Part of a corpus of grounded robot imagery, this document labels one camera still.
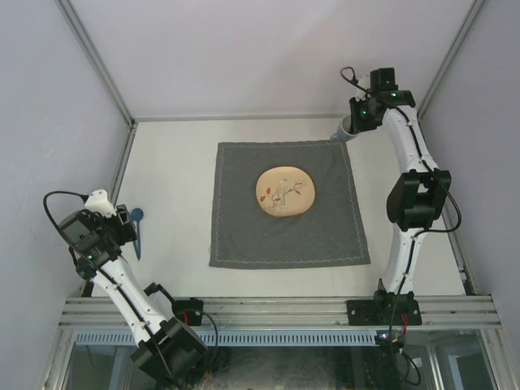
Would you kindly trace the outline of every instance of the gray cloth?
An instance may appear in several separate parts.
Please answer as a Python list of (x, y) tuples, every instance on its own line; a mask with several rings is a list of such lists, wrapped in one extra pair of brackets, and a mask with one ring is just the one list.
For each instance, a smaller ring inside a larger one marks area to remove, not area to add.
[[(258, 205), (258, 177), (298, 167), (314, 182), (305, 213), (277, 218)], [(219, 144), (214, 180), (211, 267), (246, 270), (370, 264), (347, 147), (304, 141)]]

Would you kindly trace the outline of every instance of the painted bird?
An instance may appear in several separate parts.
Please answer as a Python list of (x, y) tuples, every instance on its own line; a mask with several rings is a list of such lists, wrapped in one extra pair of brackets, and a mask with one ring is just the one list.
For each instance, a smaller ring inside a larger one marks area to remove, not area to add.
[(279, 197), (279, 202), (285, 206), (285, 194), (287, 193), (287, 179), (282, 179), (276, 186), (276, 195)]

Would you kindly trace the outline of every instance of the white table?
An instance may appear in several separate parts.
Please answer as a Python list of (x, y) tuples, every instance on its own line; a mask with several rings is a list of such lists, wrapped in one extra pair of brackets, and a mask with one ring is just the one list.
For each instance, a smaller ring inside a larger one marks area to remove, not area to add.
[[(386, 199), (399, 177), (385, 129), (348, 143), (370, 265), (291, 270), (211, 268), (215, 157), (222, 141), (323, 140), (338, 119), (262, 119), (139, 123), (118, 203), (140, 207), (141, 260), (123, 255), (143, 287), (152, 281), (178, 297), (370, 296), (388, 262), (392, 225)], [(436, 227), (442, 228), (442, 221)], [(414, 277), (416, 295), (464, 295), (449, 239), (429, 234)]]

